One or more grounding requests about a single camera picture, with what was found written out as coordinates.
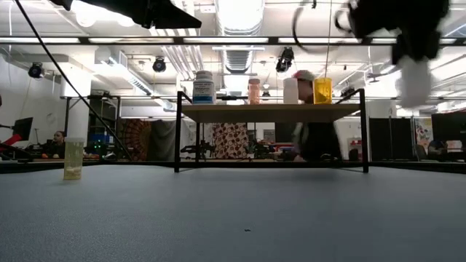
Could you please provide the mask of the black wall television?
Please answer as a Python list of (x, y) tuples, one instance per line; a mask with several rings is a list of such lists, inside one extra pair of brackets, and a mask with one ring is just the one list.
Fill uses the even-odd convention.
[(291, 143), (294, 139), (296, 123), (275, 123), (275, 142)]

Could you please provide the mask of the silver ceiling duct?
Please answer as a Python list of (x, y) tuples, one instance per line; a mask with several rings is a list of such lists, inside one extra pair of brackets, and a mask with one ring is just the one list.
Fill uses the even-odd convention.
[[(264, 18), (265, 0), (215, 0), (216, 22), (220, 36), (258, 36)], [(246, 73), (254, 51), (222, 52), (225, 69), (232, 74)]]

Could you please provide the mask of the pink vial with white cap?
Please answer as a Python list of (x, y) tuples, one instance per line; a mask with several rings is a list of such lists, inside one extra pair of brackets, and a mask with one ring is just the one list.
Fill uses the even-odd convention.
[(260, 80), (248, 80), (248, 102), (250, 105), (257, 105), (260, 103)]

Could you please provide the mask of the white Trader Joe's melatonin bottle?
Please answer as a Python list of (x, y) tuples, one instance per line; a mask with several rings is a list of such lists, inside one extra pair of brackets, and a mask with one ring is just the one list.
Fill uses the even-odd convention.
[(213, 75), (210, 71), (196, 72), (193, 81), (192, 103), (193, 104), (214, 104), (216, 102), (216, 89)]

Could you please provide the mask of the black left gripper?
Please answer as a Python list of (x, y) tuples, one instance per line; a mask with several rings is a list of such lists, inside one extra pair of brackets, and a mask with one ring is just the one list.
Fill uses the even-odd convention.
[(200, 28), (201, 21), (174, 5), (171, 0), (50, 0), (72, 11), (76, 20), (90, 27), (98, 20), (113, 20), (121, 26), (144, 28)]

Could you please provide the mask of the wooden shelf with black frame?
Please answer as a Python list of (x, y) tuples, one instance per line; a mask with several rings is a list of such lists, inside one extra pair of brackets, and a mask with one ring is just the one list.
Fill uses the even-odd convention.
[(175, 115), (175, 153), (173, 169), (180, 172), (184, 168), (225, 167), (226, 162), (200, 161), (200, 132), (196, 131), (196, 155), (193, 162), (181, 161), (181, 117), (186, 116), (196, 123), (199, 129), (203, 123), (258, 123), (258, 122), (334, 122), (344, 116), (358, 112), (360, 114), (362, 161), (354, 164), (362, 172), (369, 171), (368, 131), (365, 90), (358, 89), (338, 100), (334, 104), (258, 104), (258, 105), (199, 105), (182, 91), (176, 95)]

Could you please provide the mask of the grey curtain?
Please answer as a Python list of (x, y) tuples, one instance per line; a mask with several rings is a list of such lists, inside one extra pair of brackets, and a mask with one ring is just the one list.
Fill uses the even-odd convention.
[(174, 160), (175, 121), (156, 120), (151, 123), (147, 159), (157, 162)]

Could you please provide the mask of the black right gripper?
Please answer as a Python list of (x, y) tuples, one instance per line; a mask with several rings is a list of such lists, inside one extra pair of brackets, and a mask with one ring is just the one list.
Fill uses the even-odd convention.
[[(450, 0), (355, 0), (348, 4), (349, 24), (355, 36), (368, 36), (375, 31), (399, 29), (402, 32), (430, 33), (449, 13)], [(425, 57), (437, 57), (440, 35), (430, 34)], [(406, 54), (406, 38), (397, 35), (392, 45), (392, 64)]]

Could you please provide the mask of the plain white plastic pill bottle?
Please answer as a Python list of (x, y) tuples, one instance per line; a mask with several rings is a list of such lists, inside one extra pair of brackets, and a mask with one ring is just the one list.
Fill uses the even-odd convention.
[(404, 108), (415, 108), (424, 105), (429, 99), (433, 77), (428, 60), (415, 61), (403, 57), (398, 62), (400, 78), (400, 105)]
[(283, 80), (283, 103), (299, 103), (299, 88), (297, 79), (287, 78)]

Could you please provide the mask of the red tool cart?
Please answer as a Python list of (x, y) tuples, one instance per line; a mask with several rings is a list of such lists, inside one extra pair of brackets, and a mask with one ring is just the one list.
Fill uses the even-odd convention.
[(258, 159), (271, 159), (274, 161), (284, 161), (289, 151), (293, 150), (292, 143), (265, 143), (258, 147)]

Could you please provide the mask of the red dotted patterned cloth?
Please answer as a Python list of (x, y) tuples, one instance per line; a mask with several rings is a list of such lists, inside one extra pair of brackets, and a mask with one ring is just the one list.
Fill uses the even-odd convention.
[(214, 155), (217, 159), (245, 159), (248, 155), (246, 123), (215, 123), (213, 125)]

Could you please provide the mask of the floral patterned cloth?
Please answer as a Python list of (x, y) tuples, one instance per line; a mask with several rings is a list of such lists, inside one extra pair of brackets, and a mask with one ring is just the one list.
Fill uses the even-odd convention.
[(418, 160), (427, 159), (427, 151), (433, 140), (433, 125), (431, 118), (415, 118), (414, 131), (416, 138), (416, 154)]

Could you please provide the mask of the black ceiling spotlight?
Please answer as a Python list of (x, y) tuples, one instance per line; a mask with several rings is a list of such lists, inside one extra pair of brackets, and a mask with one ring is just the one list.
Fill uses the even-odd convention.
[(28, 75), (33, 79), (42, 79), (44, 77), (42, 63), (33, 62), (31, 67), (28, 69)]
[(276, 72), (285, 73), (293, 64), (294, 52), (291, 47), (285, 47), (278, 57)]
[(163, 56), (155, 57), (155, 61), (152, 65), (152, 69), (156, 73), (162, 73), (166, 70), (165, 58)]

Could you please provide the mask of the black aluminium table frame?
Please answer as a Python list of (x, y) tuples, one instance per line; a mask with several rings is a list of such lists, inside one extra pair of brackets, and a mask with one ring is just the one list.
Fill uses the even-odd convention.
[[(429, 172), (447, 172), (466, 175), (466, 163), (461, 162), (85, 162), (89, 166), (148, 166), (169, 168), (353, 168), (361, 167), (368, 170), (370, 167), (386, 167), (402, 170), (418, 170)], [(44, 170), (56, 170), (64, 168), (62, 162), (0, 162), (0, 174), (36, 172)]]

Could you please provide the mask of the brown mandala tapestry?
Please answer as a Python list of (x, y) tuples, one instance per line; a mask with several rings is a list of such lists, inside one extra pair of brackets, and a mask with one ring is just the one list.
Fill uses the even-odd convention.
[(118, 138), (126, 146), (133, 161), (146, 161), (151, 135), (151, 123), (142, 119), (120, 119)]

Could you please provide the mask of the black crossbar with light strips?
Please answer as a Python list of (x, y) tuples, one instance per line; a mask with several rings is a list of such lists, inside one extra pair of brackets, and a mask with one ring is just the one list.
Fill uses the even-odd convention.
[[(294, 44), (291, 37), (255, 37), (255, 36), (45, 36), (42, 41), (52, 45), (245, 45), (245, 46), (285, 46)], [(299, 39), (304, 46), (389, 46), (396, 42), (394, 38), (372, 38), (359, 41), (344, 37), (302, 37)]]

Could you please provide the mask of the small black desk monitor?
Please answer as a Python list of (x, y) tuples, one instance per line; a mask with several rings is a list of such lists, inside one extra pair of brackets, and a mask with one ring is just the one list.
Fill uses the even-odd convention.
[(18, 119), (12, 127), (13, 138), (16, 142), (29, 140), (32, 129), (33, 117)]

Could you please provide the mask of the blue-grey table mat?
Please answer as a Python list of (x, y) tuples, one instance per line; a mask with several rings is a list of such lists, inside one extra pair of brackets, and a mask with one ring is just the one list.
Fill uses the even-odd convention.
[(466, 175), (93, 166), (0, 175), (0, 262), (466, 262)]

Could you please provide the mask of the person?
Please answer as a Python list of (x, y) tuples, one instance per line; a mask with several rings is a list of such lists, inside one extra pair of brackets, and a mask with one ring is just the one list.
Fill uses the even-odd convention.
[(50, 143), (44, 145), (42, 158), (63, 159), (65, 157), (65, 133), (56, 131)]
[[(308, 70), (299, 70), (297, 80), (299, 100), (313, 105), (315, 76)], [(295, 162), (341, 161), (339, 137), (333, 122), (298, 123), (294, 132)]]

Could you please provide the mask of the orange capless pill vial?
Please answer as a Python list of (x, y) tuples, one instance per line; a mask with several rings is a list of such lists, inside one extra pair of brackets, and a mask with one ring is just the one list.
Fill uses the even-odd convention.
[(332, 104), (332, 80), (330, 78), (317, 78), (314, 80), (314, 104)]

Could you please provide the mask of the black metal frame rig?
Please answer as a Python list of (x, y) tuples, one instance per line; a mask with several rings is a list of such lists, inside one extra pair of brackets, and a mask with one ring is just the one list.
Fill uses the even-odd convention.
[[(84, 155), (100, 161), (133, 161), (130, 152), (118, 138), (120, 119), (175, 121), (175, 110), (166, 109), (152, 100), (125, 100), (120, 98), (90, 96), (88, 104), (78, 98), (66, 98), (64, 108), (65, 134), (84, 139)], [(89, 143), (90, 134), (108, 135), (108, 143)]]

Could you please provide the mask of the pale yellow vial white cap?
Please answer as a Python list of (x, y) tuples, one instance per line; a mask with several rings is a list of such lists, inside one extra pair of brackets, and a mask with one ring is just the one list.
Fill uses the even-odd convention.
[(64, 180), (78, 180), (82, 176), (84, 155), (83, 138), (65, 139)]

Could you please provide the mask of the black partition panel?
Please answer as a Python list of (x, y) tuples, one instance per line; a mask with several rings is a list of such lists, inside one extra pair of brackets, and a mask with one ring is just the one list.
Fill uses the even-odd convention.
[(413, 131), (408, 118), (370, 118), (371, 161), (414, 158)]

